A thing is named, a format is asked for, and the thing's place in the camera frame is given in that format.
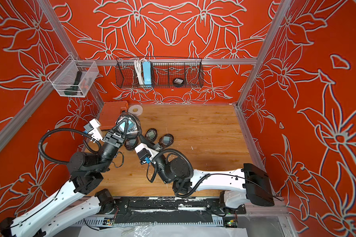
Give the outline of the teal charger front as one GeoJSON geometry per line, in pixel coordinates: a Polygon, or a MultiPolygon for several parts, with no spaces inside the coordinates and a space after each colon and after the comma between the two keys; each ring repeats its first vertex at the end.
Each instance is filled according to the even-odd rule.
{"type": "Polygon", "coordinates": [[[170,142],[171,142],[171,137],[170,136],[163,136],[163,138],[162,138],[162,142],[163,142],[163,144],[165,144],[165,145],[168,145],[170,142]]]}

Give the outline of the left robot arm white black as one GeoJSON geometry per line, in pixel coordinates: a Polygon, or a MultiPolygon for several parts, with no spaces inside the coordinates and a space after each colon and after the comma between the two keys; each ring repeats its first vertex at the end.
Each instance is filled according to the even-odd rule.
{"type": "Polygon", "coordinates": [[[115,126],[105,135],[100,131],[98,120],[93,119],[81,132],[72,128],[56,128],[48,131],[38,143],[40,155],[56,164],[67,166],[70,178],[54,194],[35,208],[19,217],[8,217],[0,223],[4,237],[46,237],[58,233],[74,222],[93,214],[109,214],[116,206],[108,189],[103,189],[87,202],[68,211],[65,208],[92,192],[103,180],[103,173],[109,171],[113,159],[126,139],[140,134],[137,118],[122,113],[115,126]],[[78,133],[98,144],[98,151],[76,152],[69,162],[60,161],[47,155],[43,149],[45,140],[54,133],[69,131],[78,133]]]}

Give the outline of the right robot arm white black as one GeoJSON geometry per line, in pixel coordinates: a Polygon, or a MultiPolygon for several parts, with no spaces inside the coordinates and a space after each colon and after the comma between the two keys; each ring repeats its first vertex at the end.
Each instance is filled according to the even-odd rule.
{"type": "Polygon", "coordinates": [[[187,198],[196,191],[221,190],[223,206],[229,209],[237,209],[246,203],[265,207],[275,205],[268,174],[254,164],[245,163],[243,168],[229,171],[197,170],[182,152],[158,148],[143,135],[138,138],[140,144],[135,151],[140,163],[154,168],[149,182],[160,177],[165,184],[172,184],[178,198],[187,198]]]}

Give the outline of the teal charger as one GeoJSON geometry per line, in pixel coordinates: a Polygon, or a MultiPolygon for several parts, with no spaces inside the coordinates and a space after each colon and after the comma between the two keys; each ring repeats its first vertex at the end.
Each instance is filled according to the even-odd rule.
{"type": "Polygon", "coordinates": [[[171,137],[170,136],[163,136],[163,138],[162,138],[162,142],[163,142],[163,144],[165,144],[165,145],[168,145],[170,142],[171,142],[171,137]]]}
{"type": "Polygon", "coordinates": [[[130,119],[126,119],[119,125],[119,129],[126,134],[132,133],[134,131],[134,122],[132,122],[130,119]]]}

